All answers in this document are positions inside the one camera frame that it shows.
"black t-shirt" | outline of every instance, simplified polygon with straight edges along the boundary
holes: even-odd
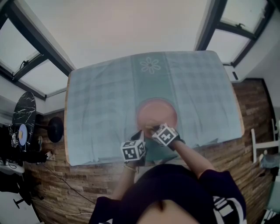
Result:
[[[200,224],[217,223],[213,212],[215,196],[236,200],[245,219],[244,198],[228,171],[206,170],[197,179],[183,166],[162,164],[147,171],[121,201],[99,197],[89,223],[112,219],[113,224],[135,224],[149,205],[160,200],[174,201]]]

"wooden floor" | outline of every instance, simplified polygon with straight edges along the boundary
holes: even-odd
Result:
[[[252,139],[250,129],[254,128],[257,142],[273,139],[271,127],[271,111],[263,84],[259,80],[245,80],[234,84],[234,90],[241,108],[245,134],[237,140],[209,146],[200,152],[209,159],[218,171],[229,170],[236,181],[247,203],[247,222],[256,223],[263,215],[263,209],[269,194],[272,175],[259,168],[259,164],[252,163]],[[45,124],[53,117],[64,117],[64,112],[48,115]],[[52,151],[52,161],[44,165],[66,180],[80,194],[91,201],[99,196],[110,196],[123,169],[123,164],[102,164],[71,167],[67,164],[64,150],[64,140],[51,143],[44,130],[35,132],[43,136],[42,148]],[[92,213],[94,205],[71,190],[63,181],[59,180],[43,164],[26,164],[26,169],[42,183],[38,191],[44,196],[43,203],[65,213]],[[34,202],[41,219],[47,224],[79,224],[88,223],[90,215],[71,216],[61,214]]]

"marble tabletop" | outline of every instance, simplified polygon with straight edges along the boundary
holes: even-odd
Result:
[[[24,93],[17,102],[17,105],[14,109],[12,124],[15,128],[15,131],[18,131],[21,124],[25,124],[27,128],[27,141],[25,146],[19,147],[25,151],[29,148],[36,118],[36,101],[34,95],[31,92]]]

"bracelet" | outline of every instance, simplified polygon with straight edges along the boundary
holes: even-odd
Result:
[[[128,168],[129,170],[132,170],[133,172],[136,173],[136,169],[133,169],[132,167],[128,166],[128,165],[124,165],[123,167]]]

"pink bowl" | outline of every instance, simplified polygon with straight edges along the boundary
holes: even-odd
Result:
[[[167,123],[168,126],[176,128],[177,113],[174,107],[163,99],[151,99],[144,102],[137,112],[138,130],[144,130],[146,137],[151,133],[146,126],[155,126]]]

